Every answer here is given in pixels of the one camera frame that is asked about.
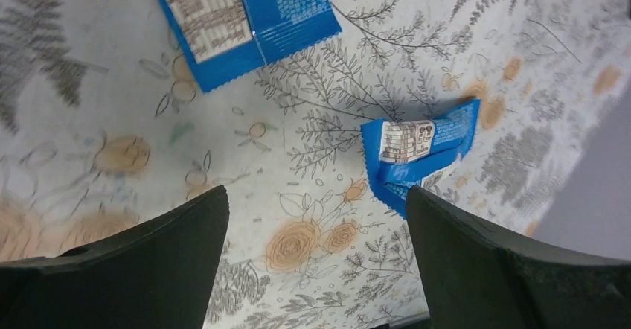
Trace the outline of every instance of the patterned fabric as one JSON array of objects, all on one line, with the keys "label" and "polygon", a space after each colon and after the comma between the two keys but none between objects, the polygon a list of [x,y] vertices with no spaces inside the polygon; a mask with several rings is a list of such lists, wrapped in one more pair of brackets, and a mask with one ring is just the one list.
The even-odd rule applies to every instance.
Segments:
[{"label": "patterned fabric", "polygon": [[480,98],[431,190],[531,234],[629,78],[629,0],[331,1],[338,37],[202,95],[156,0],[0,0],[0,259],[224,184],[207,328],[372,328],[426,304],[360,124]]}]

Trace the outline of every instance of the orange flower print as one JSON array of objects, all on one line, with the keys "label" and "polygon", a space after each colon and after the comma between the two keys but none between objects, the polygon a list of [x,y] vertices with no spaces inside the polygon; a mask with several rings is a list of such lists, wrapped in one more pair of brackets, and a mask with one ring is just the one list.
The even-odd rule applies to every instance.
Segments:
[{"label": "orange flower print", "polygon": [[486,199],[483,199],[479,204],[475,206],[475,209],[476,211],[482,211],[486,209],[488,205],[489,205],[489,202]]},{"label": "orange flower print", "polygon": [[462,77],[463,75],[463,74],[454,74],[453,66],[454,66],[454,62],[452,61],[451,68],[447,68],[447,67],[441,68],[444,72],[443,80],[442,80],[443,90],[447,92],[451,92],[457,89],[458,87],[460,87],[460,84],[458,84],[458,79]]},{"label": "orange flower print", "polygon": [[0,262],[36,255],[41,241],[42,222],[21,201],[0,195]]},{"label": "orange flower print", "polygon": [[193,168],[186,173],[184,183],[188,188],[186,201],[202,195],[217,186],[214,181],[208,181],[208,171],[211,169],[212,155],[209,150],[204,155],[203,162],[193,161]]},{"label": "orange flower print", "polygon": [[[199,86],[183,54],[177,56],[171,63],[166,53],[162,54],[161,63],[146,59],[142,59],[138,63],[144,71],[160,80],[173,78],[170,92],[164,94],[158,103],[156,117],[164,113],[169,105],[171,105],[174,113],[179,113],[180,107],[193,102],[199,93]],[[171,64],[171,72],[164,68],[169,63]]]},{"label": "orange flower print", "polygon": [[513,57],[510,59],[508,65],[504,68],[504,76],[502,77],[502,81],[505,83],[513,82],[519,70],[522,68],[522,60],[518,57]]},{"label": "orange flower print", "polygon": [[486,80],[474,80],[467,87],[464,88],[464,92],[460,96],[460,102],[464,103],[473,98],[479,98],[482,103],[486,102],[489,97],[489,86]]},{"label": "orange flower print", "polygon": [[528,96],[531,94],[532,92],[532,81],[528,81],[528,83],[526,84],[526,87],[524,88],[524,90],[522,91],[522,99],[525,100],[526,98],[528,98]]},{"label": "orange flower print", "polygon": [[455,187],[458,189],[462,188],[463,186],[469,183],[469,180],[471,179],[472,176],[473,174],[469,172],[469,173],[464,174],[463,176],[458,177],[458,180],[455,181]]},{"label": "orange flower print", "polygon": [[319,324],[317,327],[314,327],[313,329],[327,329],[328,327],[329,327],[329,322],[325,320],[324,322]]},{"label": "orange flower print", "polygon": [[279,230],[265,249],[269,271],[290,272],[306,263],[318,244],[320,228],[311,221],[290,223]]},{"label": "orange flower print", "polygon": [[478,191],[474,191],[473,194],[471,194],[471,196],[469,197],[469,205],[475,205],[475,202],[478,201],[479,196],[480,194],[478,194]]},{"label": "orange flower print", "polygon": [[483,103],[480,108],[479,116],[482,128],[486,130],[494,128],[502,120],[505,112],[506,103],[502,96],[496,97],[488,103]]},{"label": "orange flower print", "polygon": [[102,240],[136,225],[138,216],[129,209],[119,208],[109,212],[101,206],[96,214],[85,216],[71,226],[61,243],[60,252]]},{"label": "orange flower print", "polygon": [[539,227],[539,221],[535,220],[528,225],[528,227],[524,231],[524,236],[532,237],[537,227]]},{"label": "orange flower print", "polygon": [[239,135],[241,137],[245,137],[246,140],[240,142],[237,146],[243,147],[247,144],[252,143],[258,150],[262,152],[269,152],[272,148],[266,146],[261,142],[262,137],[267,134],[268,130],[276,130],[277,128],[272,126],[271,124],[263,123],[263,122],[255,122],[253,123],[248,131],[244,130],[235,130],[234,134]]},{"label": "orange flower print", "polygon": [[368,180],[366,178],[361,178],[360,180],[357,180],[356,182],[353,182],[352,179],[350,181],[351,181],[351,184],[348,187],[348,189],[346,189],[346,191],[344,191],[343,193],[339,194],[339,195],[342,195],[343,197],[343,200],[342,200],[343,205],[361,200],[364,194],[366,194],[366,190],[368,189]]},{"label": "orange flower print", "polygon": [[611,91],[615,84],[618,83],[618,79],[621,75],[622,72],[619,68],[614,65],[608,65],[600,72],[596,82],[594,82],[594,88],[592,89],[594,95],[602,95],[605,92]]},{"label": "orange flower print", "polygon": [[126,135],[105,142],[95,155],[94,169],[106,175],[137,176],[147,166],[150,154],[143,138]]},{"label": "orange flower print", "polygon": [[333,230],[322,234],[321,239],[324,239],[324,241],[321,245],[326,252],[341,252],[355,241],[358,230],[359,225],[355,220],[351,220],[349,223],[342,222]]}]

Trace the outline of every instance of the white label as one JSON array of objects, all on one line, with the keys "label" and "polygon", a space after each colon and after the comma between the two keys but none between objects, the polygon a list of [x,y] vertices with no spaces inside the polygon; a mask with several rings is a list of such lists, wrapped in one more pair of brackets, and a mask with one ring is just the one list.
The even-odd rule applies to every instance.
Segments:
[{"label": "white label", "polygon": [[166,1],[197,63],[252,40],[242,0]]},{"label": "white label", "polygon": [[379,160],[408,163],[429,154],[436,127],[432,121],[383,122]]}]

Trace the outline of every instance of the blue packaging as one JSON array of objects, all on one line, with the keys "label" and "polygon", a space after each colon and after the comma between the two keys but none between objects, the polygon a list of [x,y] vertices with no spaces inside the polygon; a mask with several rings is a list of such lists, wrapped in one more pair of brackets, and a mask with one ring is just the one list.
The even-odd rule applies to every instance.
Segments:
[{"label": "blue packaging", "polygon": [[368,184],[377,199],[405,219],[408,190],[436,185],[469,152],[479,110],[476,99],[432,120],[362,125]]},{"label": "blue packaging", "polygon": [[341,28],[329,0],[159,0],[204,92]]}]

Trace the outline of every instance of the floral tablecloth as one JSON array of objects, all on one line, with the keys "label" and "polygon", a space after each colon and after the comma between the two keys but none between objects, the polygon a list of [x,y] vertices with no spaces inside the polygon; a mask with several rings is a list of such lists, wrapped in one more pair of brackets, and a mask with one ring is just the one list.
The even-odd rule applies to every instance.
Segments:
[{"label": "floral tablecloth", "polygon": [[0,260],[57,255],[224,184],[207,328],[422,313],[359,125],[481,98],[472,152],[430,190],[530,234],[631,69],[629,0],[331,1],[340,35],[203,95],[157,0],[0,0]]}]

